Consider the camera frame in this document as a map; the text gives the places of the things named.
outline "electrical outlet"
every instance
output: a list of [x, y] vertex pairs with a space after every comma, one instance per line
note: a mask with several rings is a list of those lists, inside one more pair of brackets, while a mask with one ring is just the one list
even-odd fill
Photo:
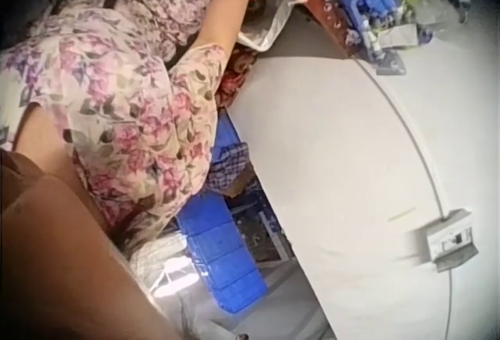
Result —
[[471, 213], [465, 209], [427, 228], [430, 260], [438, 264], [440, 272], [460, 266], [477, 254], [472, 228]]

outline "wooden shelf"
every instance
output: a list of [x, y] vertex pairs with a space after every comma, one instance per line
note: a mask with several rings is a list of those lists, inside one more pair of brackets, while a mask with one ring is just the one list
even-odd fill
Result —
[[348, 23], [343, 12], [335, 3], [332, 5], [327, 4], [324, 0], [308, 0], [305, 6], [323, 26], [346, 58], [356, 53], [356, 47], [345, 44]]

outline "floor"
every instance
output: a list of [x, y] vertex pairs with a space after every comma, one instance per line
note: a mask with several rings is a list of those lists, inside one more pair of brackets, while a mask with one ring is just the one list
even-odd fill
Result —
[[334, 338], [331, 330], [328, 332], [329, 324], [323, 310], [296, 261], [263, 269], [262, 275], [270, 288], [269, 294], [237, 316], [219, 309], [201, 281], [179, 295], [160, 299], [159, 305], [174, 320], [179, 320], [183, 310], [194, 327], [206, 327], [209, 321], [216, 325], [212, 330], [220, 326], [232, 334], [248, 334], [252, 340]]

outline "floral dress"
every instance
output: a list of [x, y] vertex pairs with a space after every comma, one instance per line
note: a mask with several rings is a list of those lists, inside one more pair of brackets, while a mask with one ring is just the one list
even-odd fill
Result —
[[126, 256], [202, 187], [216, 129], [221, 47], [188, 49], [209, 0], [67, 0], [0, 58], [0, 147], [30, 103], [54, 118]]

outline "white plastic bag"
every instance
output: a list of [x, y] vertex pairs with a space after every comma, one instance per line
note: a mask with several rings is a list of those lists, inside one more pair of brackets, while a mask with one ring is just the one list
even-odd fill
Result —
[[266, 0], [264, 13], [255, 20], [244, 23], [237, 35], [237, 42], [257, 52], [265, 52], [276, 41], [290, 18], [294, 0]]

